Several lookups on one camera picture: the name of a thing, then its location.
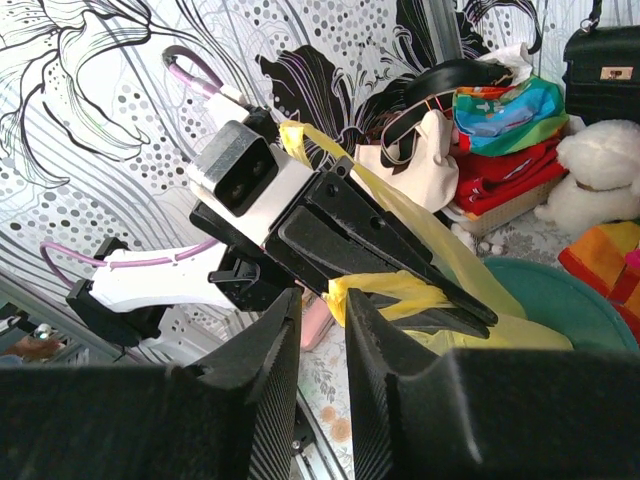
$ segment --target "white stuffed animal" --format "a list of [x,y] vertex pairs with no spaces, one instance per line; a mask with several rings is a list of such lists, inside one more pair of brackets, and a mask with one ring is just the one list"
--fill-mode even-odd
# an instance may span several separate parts
[[558,145],[569,175],[536,216],[582,234],[613,220],[640,217],[640,125],[626,120],[595,123]]

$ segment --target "orange cloth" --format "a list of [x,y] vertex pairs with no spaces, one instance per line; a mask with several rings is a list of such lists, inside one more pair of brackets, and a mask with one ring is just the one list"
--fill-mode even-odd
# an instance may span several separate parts
[[625,262],[625,255],[640,241],[640,226],[634,222],[609,223],[588,230],[565,248],[558,260],[605,297],[620,313],[640,343],[640,269]]

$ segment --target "white tote bag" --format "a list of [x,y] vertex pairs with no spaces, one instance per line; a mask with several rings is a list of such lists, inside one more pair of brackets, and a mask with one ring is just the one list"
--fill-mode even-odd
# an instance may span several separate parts
[[[354,159],[415,203],[434,213],[453,200],[458,186],[458,165],[449,155],[452,130],[453,122],[441,111],[427,112],[415,127],[417,141],[408,166],[395,175],[394,169],[382,166],[380,145],[356,146]],[[368,192],[364,182],[353,171],[352,176]]]

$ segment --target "yellow plastic bag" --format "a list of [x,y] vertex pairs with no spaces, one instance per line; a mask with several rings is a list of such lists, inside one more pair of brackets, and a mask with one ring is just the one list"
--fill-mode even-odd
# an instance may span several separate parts
[[329,293],[322,295],[333,318],[344,327],[347,291],[358,288],[367,293],[379,293],[400,300],[380,309],[387,320],[416,315],[432,307],[451,307],[442,290],[427,285],[404,270],[396,273],[361,273],[329,280]]
[[[363,273],[329,280],[329,293],[322,298],[336,321],[344,327],[347,291],[358,288],[366,293],[379,293],[397,298],[398,303],[380,309],[389,321],[408,317],[429,308],[452,305],[442,290],[427,285],[409,272]],[[529,320],[498,314],[498,323],[489,327],[489,338],[477,338],[449,330],[434,335],[405,330],[410,337],[432,352],[443,355],[452,348],[533,348],[571,350],[571,342],[564,335]]]
[[472,337],[463,333],[440,330],[434,335],[405,330],[411,338],[438,355],[452,348],[518,348],[537,350],[573,350],[571,341],[544,325],[498,314],[498,323],[489,327],[489,338]]
[[[287,153],[306,165],[309,165],[309,160],[304,151],[305,135],[333,157],[348,157],[353,161],[340,145],[312,125],[288,120],[280,125],[280,134]],[[430,212],[362,165],[354,163],[353,170],[369,187],[380,206],[398,217],[425,246],[442,259],[463,289],[496,313],[526,318],[522,306],[484,264]]]

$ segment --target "black and white wallpaper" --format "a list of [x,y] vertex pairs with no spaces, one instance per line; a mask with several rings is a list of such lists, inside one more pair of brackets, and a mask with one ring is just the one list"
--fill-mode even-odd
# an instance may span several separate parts
[[[106,236],[134,249],[204,239],[187,220],[185,165],[215,128],[203,99],[164,70],[167,46],[188,46],[252,101],[352,151],[439,60],[431,1],[0,0],[0,267],[62,298],[43,240],[92,254]],[[446,57],[526,42],[555,81],[591,3],[450,1],[461,42]],[[640,0],[605,2],[603,24],[639,17]],[[73,278],[91,274],[54,260]]]

